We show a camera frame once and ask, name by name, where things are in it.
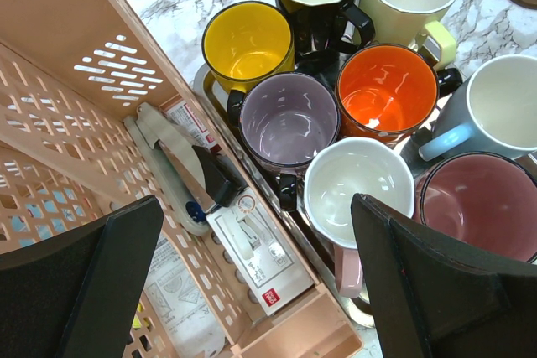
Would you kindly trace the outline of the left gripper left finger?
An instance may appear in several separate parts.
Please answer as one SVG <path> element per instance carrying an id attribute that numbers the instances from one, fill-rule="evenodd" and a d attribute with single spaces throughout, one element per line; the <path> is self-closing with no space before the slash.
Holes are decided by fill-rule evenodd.
<path id="1" fill-rule="evenodd" d="M 3 357 L 120 357 L 164 213 L 153 195 L 1 255 Z"/>

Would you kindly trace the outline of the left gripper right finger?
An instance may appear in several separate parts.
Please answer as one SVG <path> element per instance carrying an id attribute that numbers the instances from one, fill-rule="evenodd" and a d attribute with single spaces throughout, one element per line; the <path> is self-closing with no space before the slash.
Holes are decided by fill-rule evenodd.
<path id="1" fill-rule="evenodd" d="M 536 267 L 356 194 L 352 224 L 385 357 L 534 357 Z"/>

